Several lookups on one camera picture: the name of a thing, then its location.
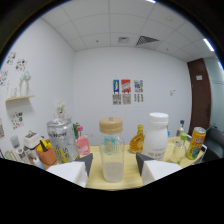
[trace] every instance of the orange container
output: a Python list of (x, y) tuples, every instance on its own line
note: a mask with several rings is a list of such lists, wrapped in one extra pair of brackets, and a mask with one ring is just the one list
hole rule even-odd
[(38, 152), (37, 151), (37, 155), (39, 156), (40, 161), (46, 165), (53, 165), (57, 161), (57, 158), (54, 154), (54, 150), (52, 148), (49, 149), (47, 152)]

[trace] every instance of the wooden door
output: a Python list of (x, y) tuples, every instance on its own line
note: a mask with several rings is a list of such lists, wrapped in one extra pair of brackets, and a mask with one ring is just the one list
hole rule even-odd
[(192, 111), (189, 135), (192, 135), (194, 127), (207, 129), (211, 115), (211, 88), (208, 72), (203, 59), (197, 59), (187, 63), (192, 88)]

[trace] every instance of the clear bottle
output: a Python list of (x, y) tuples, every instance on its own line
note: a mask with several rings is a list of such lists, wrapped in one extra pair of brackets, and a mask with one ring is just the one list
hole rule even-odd
[(76, 143), (77, 143), (79, 154), (88, 155), (90, 153), (89, 140), (86, 137), (82, 136), (83, 126), (78, 126), (77, 130), (79, 131), (79, 137)]
[(175, 144), (180, 144), (180, 140), (181, 140), (180, 136), (182, 133), (184, 133), (184, 120), (181, 120), (180, 124), (181, 124), (181, 126), (179, 129), (177, 129), (176, 138), (174, 140)]
[(187, 139), (187, 134), (182, 133), (180, 136), (179, 144), (177, 144), (173, 149), (173, 153), (169, 159), (170, 162), (177, 163), (180, 165), (181, 159), (185, 156), (186, 151), (187, 151), (186, 146), (185, 146), (186, 139)]
[(130, 149), (132, 153), (142, 153), (144, 144), (144, 135), (143, 135), (143, 125), (138, 125), (138, 132), (131, 141), (130, 141)]
[(100, 155), (104, 179), (119, 182), (124, 175), (124, 140), (121, 135), (123, 121), (118, 117), (103, 118), (99, 121)]
[(142, 154), (163, 161), (168, 144), (168, 120), (168, 114), (149, 114), (149, 129), (145, 134)]

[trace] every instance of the white shelf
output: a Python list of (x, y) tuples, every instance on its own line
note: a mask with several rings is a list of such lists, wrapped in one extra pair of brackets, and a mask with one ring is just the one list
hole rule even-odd
[(31, 98), (31, 97), (34, 97), (34, 95), (31, 95), (31, 96), (18, 96), (18, 97), (11, 97), (11, 98), (6, 99), (6, 100), (5, 100), (5, 102), (7, 102), (7, 101), (11, 101), (11, 100), (18, 100), (18, 99)]

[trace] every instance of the yellow can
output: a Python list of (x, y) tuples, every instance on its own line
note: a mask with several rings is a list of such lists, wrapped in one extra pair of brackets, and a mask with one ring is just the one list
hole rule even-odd
[(186, 157), (188, 159), (196, 159), (204, 143), (206, 130), (204, 128), (194, 128), (190, 146), (187, 150)]

